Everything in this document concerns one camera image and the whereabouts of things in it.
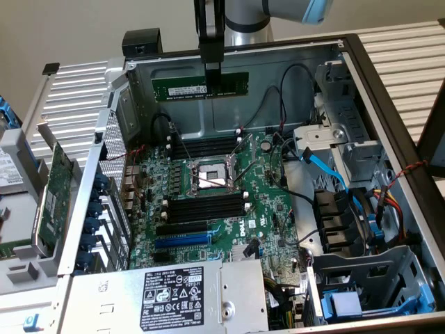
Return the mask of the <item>CPU socket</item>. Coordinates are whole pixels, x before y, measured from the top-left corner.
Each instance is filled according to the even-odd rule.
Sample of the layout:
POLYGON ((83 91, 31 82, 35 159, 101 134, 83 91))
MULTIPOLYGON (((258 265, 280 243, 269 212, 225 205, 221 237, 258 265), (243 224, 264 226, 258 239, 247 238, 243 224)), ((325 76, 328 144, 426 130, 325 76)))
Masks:
POLYGON ((186 164, 186 195, 199 197, 239 192, 237 177, 235 154, 190 160, 186 164))

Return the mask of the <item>small black box device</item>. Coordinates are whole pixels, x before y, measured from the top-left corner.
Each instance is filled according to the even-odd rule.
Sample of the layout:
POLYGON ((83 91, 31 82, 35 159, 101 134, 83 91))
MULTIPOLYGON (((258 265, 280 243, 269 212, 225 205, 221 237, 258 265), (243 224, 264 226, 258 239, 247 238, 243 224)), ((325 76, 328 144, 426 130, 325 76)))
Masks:
POLYGON ((160 28, 127 31, 122 39, 122 53, 127 60, 163 53, 160 28))

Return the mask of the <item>green expansion card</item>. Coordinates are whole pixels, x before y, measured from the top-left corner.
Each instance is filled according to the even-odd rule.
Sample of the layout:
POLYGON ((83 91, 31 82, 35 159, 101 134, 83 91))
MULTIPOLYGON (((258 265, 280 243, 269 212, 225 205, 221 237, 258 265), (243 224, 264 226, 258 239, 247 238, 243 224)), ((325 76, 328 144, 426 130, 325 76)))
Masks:
POLYGON ((40 257, 51 257, 56 246, 65 241, 74 184, 80 179, 76 164, 66 155, 48 122, 39 122, 38 132, 49 146, 52 158, 35 214, 31 245, 40 257))

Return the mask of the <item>grey parts rack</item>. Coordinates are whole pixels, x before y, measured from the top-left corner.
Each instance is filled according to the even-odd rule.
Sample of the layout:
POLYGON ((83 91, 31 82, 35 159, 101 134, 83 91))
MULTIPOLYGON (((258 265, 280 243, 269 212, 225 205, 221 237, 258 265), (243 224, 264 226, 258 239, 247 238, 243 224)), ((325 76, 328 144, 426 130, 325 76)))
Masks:
MULTIPOLYGON (((13 159, 25 188, 19 193, 0 194, 0 242, 31 240, 51 162, 35 158, 20 128, 5 131, 0 148, 13 159)), ((51 257, 40 257, 32 245, 14 248, 14 258, 0 260, 0 296, 54 285, 64 243, 56 246, 51 257)))

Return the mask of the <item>silver hard disk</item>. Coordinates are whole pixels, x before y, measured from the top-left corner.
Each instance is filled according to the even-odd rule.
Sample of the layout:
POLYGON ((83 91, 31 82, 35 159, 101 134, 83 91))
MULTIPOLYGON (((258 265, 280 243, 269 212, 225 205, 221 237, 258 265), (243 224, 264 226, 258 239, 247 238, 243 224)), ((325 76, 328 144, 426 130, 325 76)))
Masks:
POLYGON ((24 191, 24 183, 11 156, 0 148, 0 194, 24 191))

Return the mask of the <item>blue fan clip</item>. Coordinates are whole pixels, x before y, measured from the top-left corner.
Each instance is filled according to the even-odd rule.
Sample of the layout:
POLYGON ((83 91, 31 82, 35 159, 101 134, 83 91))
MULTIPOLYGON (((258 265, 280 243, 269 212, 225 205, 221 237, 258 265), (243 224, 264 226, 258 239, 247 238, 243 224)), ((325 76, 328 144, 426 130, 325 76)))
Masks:
POLYGON ((370 242, 371 242, 371 245, 374 245, 377 241, 383 240, 385 237, 385 234, 378 227, 375 214, 369 214, 367 216, 367 219, 368 219, 368 225, 370 228, 370 242))

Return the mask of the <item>silver chipset heat sink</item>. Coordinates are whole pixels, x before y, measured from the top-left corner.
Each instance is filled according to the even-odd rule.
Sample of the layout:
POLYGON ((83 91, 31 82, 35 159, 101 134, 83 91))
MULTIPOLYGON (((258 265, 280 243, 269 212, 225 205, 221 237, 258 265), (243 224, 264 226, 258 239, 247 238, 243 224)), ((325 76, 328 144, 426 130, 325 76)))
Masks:
POLYGON ((259 251, 253 252, 249 257, 246 257, 244 251, 248 248, 249 244, 239 244, 232 246, 230 262, 246 261, 246 260, 258 260, 260 258, 259 251))

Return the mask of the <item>dark panel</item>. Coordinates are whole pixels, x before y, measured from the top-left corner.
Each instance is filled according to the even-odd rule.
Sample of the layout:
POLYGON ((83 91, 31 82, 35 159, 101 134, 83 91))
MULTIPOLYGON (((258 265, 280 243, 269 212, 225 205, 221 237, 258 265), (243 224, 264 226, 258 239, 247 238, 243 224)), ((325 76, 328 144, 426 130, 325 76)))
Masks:
POLYGON ((416 146, 433 177, 445 178, 445 79, 416 146))

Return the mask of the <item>blue plastic bracket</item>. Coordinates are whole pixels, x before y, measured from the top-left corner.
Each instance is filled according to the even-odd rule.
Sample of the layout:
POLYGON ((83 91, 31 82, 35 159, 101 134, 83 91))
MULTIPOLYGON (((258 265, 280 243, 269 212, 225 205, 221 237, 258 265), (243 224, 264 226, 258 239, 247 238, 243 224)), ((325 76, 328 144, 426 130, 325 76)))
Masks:
POLYGON ((10 104, 0 95, 0 114, 5 119, 9 129, 20 127, 19 121, 10 104))

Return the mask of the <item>tall metal disk bay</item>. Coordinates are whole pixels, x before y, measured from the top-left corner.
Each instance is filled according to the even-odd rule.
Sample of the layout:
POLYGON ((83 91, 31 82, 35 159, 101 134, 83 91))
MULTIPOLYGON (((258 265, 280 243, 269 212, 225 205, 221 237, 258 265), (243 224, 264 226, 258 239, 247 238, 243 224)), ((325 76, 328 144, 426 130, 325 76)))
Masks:
POLYGON ((352 74, 343 61, 329 61, 316 69, 317 123, 296 128, 299 153, 309 148, 330 168, 336 168, 349 184, 370 182, 383 149, 370 138, 361 112, 364 110, 352 74))

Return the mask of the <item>low metal disk bay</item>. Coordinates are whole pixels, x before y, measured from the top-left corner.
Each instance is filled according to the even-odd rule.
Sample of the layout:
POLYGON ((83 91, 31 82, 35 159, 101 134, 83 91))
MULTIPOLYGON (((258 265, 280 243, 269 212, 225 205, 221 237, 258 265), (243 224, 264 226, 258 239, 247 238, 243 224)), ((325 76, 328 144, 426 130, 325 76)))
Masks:
POLYGON ((357 292, 362 308, 372 310, 395 306, 401 296, 407 298, 418 294, 422 284, 429 286, 416 255, 408 246, 362 257, 317 256, 307 274, 303 311, 307 326, 329 324, 323 318, 321 307, 321 299, 327 293, 357 292))

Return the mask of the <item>small green circuit board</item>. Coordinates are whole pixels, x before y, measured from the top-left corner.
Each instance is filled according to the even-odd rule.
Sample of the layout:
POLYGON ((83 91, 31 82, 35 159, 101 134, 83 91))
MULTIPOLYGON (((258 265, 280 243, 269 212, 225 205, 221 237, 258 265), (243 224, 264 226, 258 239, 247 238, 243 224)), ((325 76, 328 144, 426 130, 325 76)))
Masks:
POLYGON ((21 239, 17 241, 0 242, 0 260, 14 258, 16 256, 14 248, 21 246, 30 246, 30 239, 21 239))

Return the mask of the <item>green RAM stick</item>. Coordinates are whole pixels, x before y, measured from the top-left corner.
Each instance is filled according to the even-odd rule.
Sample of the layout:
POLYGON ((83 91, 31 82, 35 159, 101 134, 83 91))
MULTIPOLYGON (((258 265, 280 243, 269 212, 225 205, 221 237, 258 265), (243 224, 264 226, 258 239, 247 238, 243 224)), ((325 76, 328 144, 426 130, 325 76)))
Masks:
POLYGON ((248 72, 222 73, 220 79, 215 86, 207 85, 205 76, 152 79, 154 98, 157 102, 172 102, 248 94, 248 72))

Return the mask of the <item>green Dell motherboard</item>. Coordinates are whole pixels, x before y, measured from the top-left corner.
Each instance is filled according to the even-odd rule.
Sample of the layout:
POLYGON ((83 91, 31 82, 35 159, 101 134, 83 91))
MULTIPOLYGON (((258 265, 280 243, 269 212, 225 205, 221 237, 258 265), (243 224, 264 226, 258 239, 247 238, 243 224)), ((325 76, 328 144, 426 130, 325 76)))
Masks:
MULTIPOLYGON (((270 134, 258 132, 253 138, 257 142, 256 164, 236 183, 241 190, 231 194, 187 196, 186 164, 189 160, 185 154, 172 155, 175 148, 182 146, 177 140, 171 139, 164 146, 150 148, 136 158, 126 172, 127 183, 138 192, 129 215, 133 228, 131 269, 214 260, 230 262, 232 246, 249 244, 257 238, 261 243, 259 260, 264 273, 280 282, 297 282, 300 259, 298 247, 293 245, 295 209, 290 195, 284 190, 286 175, 280 165, 280 152, 272 148, 270 152, 261 150, 263 141, 272 145, 270 134), (181 224, 168 223, 169 202, 220 196, 242 198, 245 216, 194 221, 207 223, 208 230, 190 234, 207 233, 211 235, 210 244, 155 248, 157 239, 190 235, 156 235, 156 227, 181 224), (153 262, 152 255, 159 252, 169 252, 171 261, 153 262)), ((247 141, 235 155, 240 173, 251 163, 250 143, 247 141)))

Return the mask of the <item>blue case latch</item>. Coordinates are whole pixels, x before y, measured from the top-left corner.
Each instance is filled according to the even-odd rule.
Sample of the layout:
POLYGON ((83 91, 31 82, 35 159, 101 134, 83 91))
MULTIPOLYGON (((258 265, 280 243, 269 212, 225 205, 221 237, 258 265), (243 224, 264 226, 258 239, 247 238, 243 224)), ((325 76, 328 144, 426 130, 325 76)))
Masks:
POLYGON ((34 333, 41 330, 39 327, 39 316, 40 315, 38 313, 26 316, 22 326, 25 333, 34 333))

